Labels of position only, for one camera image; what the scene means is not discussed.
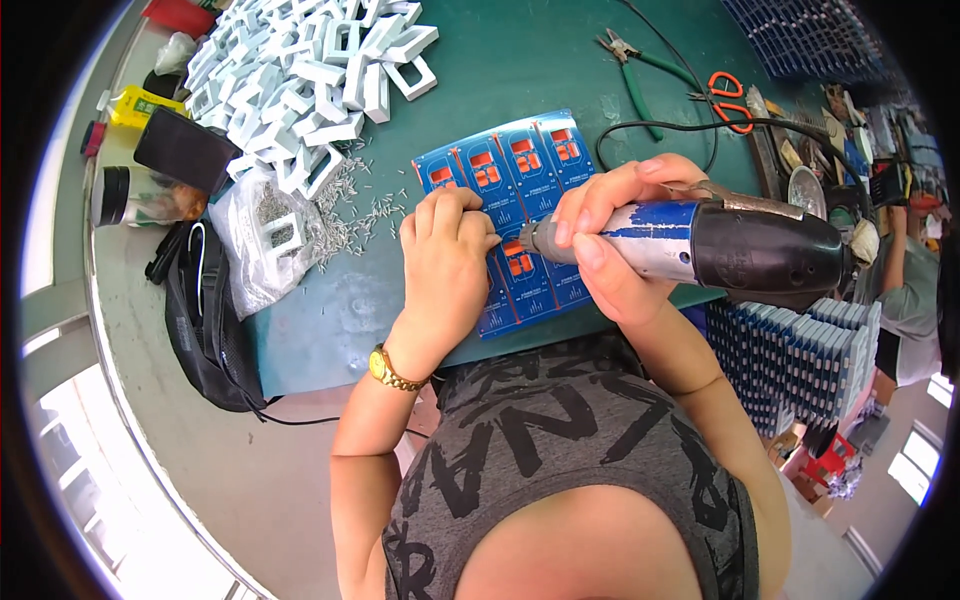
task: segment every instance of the red cup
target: red cup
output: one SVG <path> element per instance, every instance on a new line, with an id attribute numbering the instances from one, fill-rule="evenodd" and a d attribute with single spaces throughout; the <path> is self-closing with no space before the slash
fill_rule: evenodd
<path id="1" fill-rule="evenodd" d="M 194 39 L 210 31 L 214 21 L 212 12 L 205 11 L 190 0 L 154 0 L 140 14 Z"/>

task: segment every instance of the gray t-shirt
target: gray t-shirt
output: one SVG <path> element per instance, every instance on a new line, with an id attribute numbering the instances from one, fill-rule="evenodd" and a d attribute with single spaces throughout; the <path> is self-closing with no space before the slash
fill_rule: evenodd
<path id="1" fill-rule="evenodd" d="M 671 519 L 705 600 L 758 598 L 743 484 L 674 400 L 640 377 L 622 336 L 588 336 L 464 366 L 407 472 L 382 542 L 388 600 L 445 600 L 498 522 L 551 494 L 615 485 Z"/>
<path id="2" fill-rule="evenodd" d="M 876 261 L 856 282 L 853 301 L 871 304 L 879 300 L 880 326 L 900 336 L 897 355 L 897 385 L 910 385 L 940 372 L 940 342 L 937 337 L 937 276 L 940 259 L 911 237 L 903 255 L 903 285 L 880 293 L 887 254 L 894 236 L 880 240 Z"/>

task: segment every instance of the person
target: person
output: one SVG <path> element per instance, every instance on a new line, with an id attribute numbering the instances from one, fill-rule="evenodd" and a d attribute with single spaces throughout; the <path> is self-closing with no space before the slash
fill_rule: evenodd
<path id="1" fill-rule="evenodd" d="M 466 188 L 431 192 L 403 220 L 405 304 L 330 455 L 345 600 L 777 595 L 791 547 L 779 476 L 709 345 L 667 301 L 675 283 L 637 276 L 597 235 L 616 207 L 705 178 L 661 155 L 567 191 L 557 242 L 618 330 L 459 368 L 401 478 L 414 390 L 475 327 L 500 241 Z"/>
<path id="2" fill-rule="evenodd" d="M 921 214 L 892 206 L 892 232 L 856 282 L 853 301 L 880 302 L 876 367 L 898 387 L 940 372 L 937 276 L 940 261 L 920 241 Z"/>

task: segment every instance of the green-handled pliers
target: green-handled pliers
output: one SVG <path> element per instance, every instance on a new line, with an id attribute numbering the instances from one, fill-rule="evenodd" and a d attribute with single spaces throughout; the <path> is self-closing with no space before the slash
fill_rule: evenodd
<path id="1" fill-rule="evenodd" d="M 679 65 L 638 51 L 637 48 L 634 48 L 625 42 L 623 38 L 618 36 L 612 29 L 607 29 L 607 36 L 610 37 L 609 42 L 600 36 L 597 36 L 597 39 L 601 44 L 603 44 L 604 48 L 610 50 L 617 60 L 620 61 L 620 70 L 623 71 L 623 79 L 627 83 L 627 90 L 630 92 L 630 99 L 634 102 L 634 107 L 636 108 L 636 113 L 639 115 L 640 120 L 653 121 L 654 117 L 652 114 L 650 114 L 650 109 L 647 107 L 647 103 L 643 100 L 643 95 L 640 94 L 640 86 L 636 82 L 636 75 L 634 75 L 633 70 L 631 70 L 630 66 L 627 64 L 627 59 L 629 57 L 636 57 L 644 62 L 648 62 L 659 69 L 667 71 L 668 73 L 673 73 L 693 87 L 697 86 L 696 82 L 693 80 L 693 76 L 686 72 L 686 70 L 681 68 Z M 663 130 L 661 130 L 659 127 L 647 127 L 647 130 L 653 136 L 654 140 L 659 142 L 663 139 Z"/>

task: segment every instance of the green shirt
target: green shirt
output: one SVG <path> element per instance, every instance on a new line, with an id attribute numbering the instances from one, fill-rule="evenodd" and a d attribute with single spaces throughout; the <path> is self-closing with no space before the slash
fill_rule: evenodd
<path id="1" fill-rule="evenodd" d="M 897 384 L 909 385 L 940 371 L 937 338 L 937 275 L 940 259 L 913 238 L 906 239 L 902 287 L 880 293 L 883 269 L 894 236 L 880 240 L 879 253 L 870 269 L 856 282 L 853 301 L 881 304 L 880 326 L 900 336 Z"/>

